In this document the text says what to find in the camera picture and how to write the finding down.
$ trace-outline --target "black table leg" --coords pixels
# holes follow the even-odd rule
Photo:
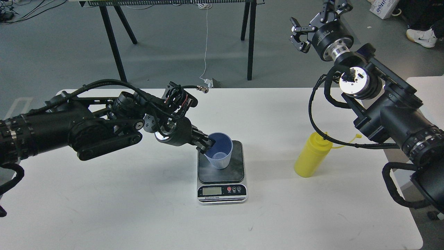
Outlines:
[[[251,3],[250,8],[250,31],[248,33],[248,69],[247,69],[247,80],[251,81],[253,75],[253,50],[254,50],[254,27],[256,25],[256,6],[257,1]]]
[[[122,24],[125,27],[125,30],[127,30],[127,33],[131,38],[131,41],[133,42],[133,44],[137,44],[136,37],[134,36],[134,33],[131,30],[130,25],[128,24],[127,18],[123,14],[122,8],[120,6],[114,6],[114,9],[117,12],[117,15],[119,16],[120,20],[122,21]]]
[[[250,3],[245,3],[244,19],[242,20],[241,41],[245,40],[245,33],[247,30],[248,13],[250,12]]]
[[[105,24],[105,29],[107,31],[108,40],[110,41],[110,46],[112,54],[114,56],[115,64],[117,70],[119,71],[120,80],[126,82],[127,77],[125,76],[125,71],[123,69],[122,60],[120,59],[119,49],[117,48],[117,43],[115,41],[114,32],[112,31],[110,17],[108,15],[106,6],[99,6],[100,13],[102,14],[103,24]]]

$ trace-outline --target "bottle cap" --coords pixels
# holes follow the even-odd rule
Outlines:
[[[324,138],[322,138],[320,134],[314,132],[309,137],[308,146],[313,151],[313,153],[325,155],[333,147],[333,143],[331,141],[324,140]]]

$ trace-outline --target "concrete floor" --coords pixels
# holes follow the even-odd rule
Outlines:
[[[293,47],[288,40],[289,18],[308,24],[322,2],[274,0],[258,6],[252,81],[246,80],[248,41],[240,41],[243,4],[214,4],[208,10],[203,78],[214,78],[224,88],[312,87],[333,64],[321,61],[313,48],[303,54]],[[38,3],[15,10],[25,14]],[[369,11],[366,0],[355,0],[353,5],[342,16],[355,37],[352,49],[373,44],[377,58],[404,79],[443,75],[444,43],[431,49],[412,43],[405,37],[402,18],[381,20]],[[205,10],[194,5],[123,7],[137,45],[131,43],[115,11],[108,11],[130,83],[139,88],[163,88],[169,81],[203,84],[199,76],[204,70]],[[61,89],[119,78],[98,8],[67,2],[33,19],[0,25],[0,37],[0,117],[39,108]],[[17,101],[19,97],[29,98]],[[14,101],[15,108],[10,109]],[[412,213],[424,238],[422,249],[444,249],[443,222],[425,220],[424,211]]]

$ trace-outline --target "white sneaker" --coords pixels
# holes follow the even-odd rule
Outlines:
[[[408,29],[406,35],[410,41],[419,43],[426,48],[433,48],[438,40],[432,29],[427,31]]]

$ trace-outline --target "person's foot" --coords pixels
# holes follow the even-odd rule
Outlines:
[[[406,35],[410,41],[419,43],[426,48],[433,48],[437,40],[432,29],[427,31],[408,29]]]

